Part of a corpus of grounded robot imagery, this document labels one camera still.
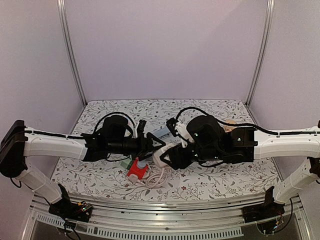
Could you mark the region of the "white cube adapter red print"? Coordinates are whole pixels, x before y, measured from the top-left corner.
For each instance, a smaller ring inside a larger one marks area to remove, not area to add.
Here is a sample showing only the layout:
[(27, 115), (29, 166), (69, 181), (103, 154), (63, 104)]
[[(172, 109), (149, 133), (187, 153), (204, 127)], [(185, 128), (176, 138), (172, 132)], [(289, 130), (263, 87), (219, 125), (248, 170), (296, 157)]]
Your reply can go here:
[(154, 164), (160, 169), (170, 167), (174, 170), (177, 170), (179, 168), (178, 147), (178, 144), (169, 143), (156, 150), (152, 154), (152, 160)]

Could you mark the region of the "red cube socket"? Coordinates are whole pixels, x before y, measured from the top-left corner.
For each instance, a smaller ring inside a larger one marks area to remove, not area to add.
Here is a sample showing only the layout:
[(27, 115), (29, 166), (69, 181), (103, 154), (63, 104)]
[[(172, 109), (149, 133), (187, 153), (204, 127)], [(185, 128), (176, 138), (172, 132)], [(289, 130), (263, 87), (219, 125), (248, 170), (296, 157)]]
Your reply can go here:
[(138, 159), (134, 160), (134, 163), (132, 164), (130, 170), (128, 170), (128, 173), (127, 173), (127, 177), (133, 182), (143, 179), (143, 177), (145, 176), (148, 170), (147, 164), (145, 168), (139, 169), (137, 167), (137, 161)]

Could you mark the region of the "white multicolour power strip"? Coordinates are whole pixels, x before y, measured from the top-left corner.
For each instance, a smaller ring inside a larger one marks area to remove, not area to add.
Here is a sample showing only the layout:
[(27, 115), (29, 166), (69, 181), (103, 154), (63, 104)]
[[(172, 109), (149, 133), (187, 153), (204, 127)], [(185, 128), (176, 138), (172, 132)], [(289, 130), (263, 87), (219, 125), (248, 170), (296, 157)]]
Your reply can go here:
[(135, 136), (134, 126), (130, 120), (127, 122), (125, 130), (129, 132), (129, 136), (131, 136), (132, 138)]

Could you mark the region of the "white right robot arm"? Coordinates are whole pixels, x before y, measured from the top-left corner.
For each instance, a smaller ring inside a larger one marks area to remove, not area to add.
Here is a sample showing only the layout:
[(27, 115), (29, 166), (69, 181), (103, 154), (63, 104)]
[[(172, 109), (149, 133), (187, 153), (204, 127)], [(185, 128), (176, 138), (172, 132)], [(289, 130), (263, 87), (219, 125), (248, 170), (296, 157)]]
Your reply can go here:
[(212, 115), (200, 115), (188, 124), (171, 118), (166, 123), (181, 143), (161, 148), (159, 160), (171, 168), (185, 169), (191, 163), (218, 160), (220, 164), (248, 163), (275, 157), (305, 157), (304, 162), (285, 180), (268, 189), (259, 206), (262, 218), (269, 218), (291, 197), (320, 179), (320, 129), (267, 130), (251, 123), (232, 124), (229, 132), (224, 123)]

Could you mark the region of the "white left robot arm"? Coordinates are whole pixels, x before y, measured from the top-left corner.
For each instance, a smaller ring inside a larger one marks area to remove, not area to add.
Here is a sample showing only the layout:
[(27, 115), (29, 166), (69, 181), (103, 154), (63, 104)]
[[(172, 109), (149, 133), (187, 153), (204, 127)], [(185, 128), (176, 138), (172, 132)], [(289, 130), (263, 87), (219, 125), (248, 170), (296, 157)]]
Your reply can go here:
[(124, 116), (111, 115), (91, 134), (65, 135), (39, 131), (17, 120), (0, 144), (0, 173), (26, 184), (50, 204), (55, 204), (63, 217), (70, 217), (75, 211), (74, 205), (66, 200), (62, 188), (28, 164), (27, 157), (64, 157), (96, 162), (110, 154), (119, 154), (141, 161), (166, 145), (152, 133), (144, 133), (145, 124), (140, 120), (135, 128), (131, 128)]

